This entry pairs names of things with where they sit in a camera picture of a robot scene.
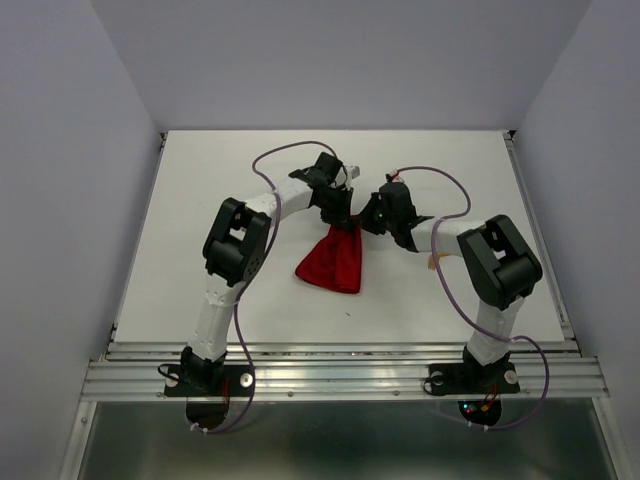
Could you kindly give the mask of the red cloth napkin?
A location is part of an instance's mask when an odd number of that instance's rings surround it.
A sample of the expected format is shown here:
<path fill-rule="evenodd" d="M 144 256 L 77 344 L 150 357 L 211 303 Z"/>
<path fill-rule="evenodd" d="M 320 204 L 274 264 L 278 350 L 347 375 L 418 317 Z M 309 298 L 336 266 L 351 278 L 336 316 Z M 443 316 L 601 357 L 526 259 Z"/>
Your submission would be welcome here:
<path fill-rule="evenodd" d="M 335 293 L 359 294 L 362 282 L 361 228 L 330 226 L 296 267 L 295 276 L 312 286 Z"/>

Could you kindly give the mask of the orange plastic fork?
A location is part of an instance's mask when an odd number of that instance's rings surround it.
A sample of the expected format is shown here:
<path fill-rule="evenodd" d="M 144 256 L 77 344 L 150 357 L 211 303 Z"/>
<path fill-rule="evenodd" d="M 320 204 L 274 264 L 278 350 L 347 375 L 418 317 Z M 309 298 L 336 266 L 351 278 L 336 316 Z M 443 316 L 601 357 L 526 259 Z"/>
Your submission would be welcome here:
<path fill-rule="evenodd" d="M 428 259 L 428 269 L 435 271 L 436 265 L 440 262 L 443 257 L 447 257 L 446 253 L 437 253 L 431 254 Z"/>

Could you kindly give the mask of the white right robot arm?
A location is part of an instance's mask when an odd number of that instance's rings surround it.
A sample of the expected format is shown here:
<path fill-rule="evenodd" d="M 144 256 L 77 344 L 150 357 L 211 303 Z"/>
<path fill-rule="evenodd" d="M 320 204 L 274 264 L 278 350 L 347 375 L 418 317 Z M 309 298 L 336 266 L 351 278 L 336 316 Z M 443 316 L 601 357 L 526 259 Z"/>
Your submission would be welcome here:
<path fill-rule="evenodd" d="M 357 215 L 360 227 L 375 235 L 390 234 L 396 245 L 412 253 L 428 253 L 449 301 L 473 328 L 460 366 L 463 384 L 482 390 L 496 378 L 495 364 L 509 351 L 515 319 L 524 299 L 542 279 L 543 269 L 510 217 L 486 221 L 419 215 L 403 183 L 383 185 Z M 479 299 L 475 318 L 456 302 L 440 265 L 442 256 L 463 260 Z"/>

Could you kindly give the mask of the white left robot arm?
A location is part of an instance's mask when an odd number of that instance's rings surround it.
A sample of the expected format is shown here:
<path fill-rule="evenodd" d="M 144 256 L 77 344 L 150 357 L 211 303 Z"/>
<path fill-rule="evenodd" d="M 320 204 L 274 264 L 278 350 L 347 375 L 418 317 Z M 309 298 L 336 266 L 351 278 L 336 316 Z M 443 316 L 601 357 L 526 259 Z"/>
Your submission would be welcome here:
<path fill-rule="evenodd" d="M 204 303 L 195 334 L 183 349 L 180 363 L 188 382 L 199 393 L 215 392 L 222 382 L 227 334 L 244 290 L 262 268 L 275 243 L 280 222 L 316 208 L 321 220 L 338 232 L 353 232 L 353 180 L 357 166 L 323 152 L 309 167 L 296 169 L 275 182 L 259 171 L 267 191 L 248 200 L 225 199 L 204 242 L 207 274 Z"/>

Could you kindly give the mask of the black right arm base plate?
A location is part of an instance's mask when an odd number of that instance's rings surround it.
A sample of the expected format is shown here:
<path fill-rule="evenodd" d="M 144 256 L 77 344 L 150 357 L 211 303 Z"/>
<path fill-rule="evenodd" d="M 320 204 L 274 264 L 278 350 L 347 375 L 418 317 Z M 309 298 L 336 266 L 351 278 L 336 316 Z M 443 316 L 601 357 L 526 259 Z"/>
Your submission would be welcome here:
<path fill-rule="evenodd" d="M 423 390 L 432 396 L 473 396 L 494 392 L 520 392 L 515 366 L 507 362 L 497 366 L 472 366 L 466 363 L 437 363 L 428 367 Z"/>

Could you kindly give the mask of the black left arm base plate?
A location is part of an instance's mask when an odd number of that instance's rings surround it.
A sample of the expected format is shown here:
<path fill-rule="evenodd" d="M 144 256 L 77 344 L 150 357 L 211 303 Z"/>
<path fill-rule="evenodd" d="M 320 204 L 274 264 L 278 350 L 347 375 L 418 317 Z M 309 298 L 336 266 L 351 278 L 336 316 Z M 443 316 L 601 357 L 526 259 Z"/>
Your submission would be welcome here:
<path fill-rule="evenodd" d="M 247 364 L 223 365 L 213 373 L 190 371 L 179 364 L 160 364 L 164 395 L 169 398 L 240 397 L 248 398 L 255 385 L 253 370 Z"/>

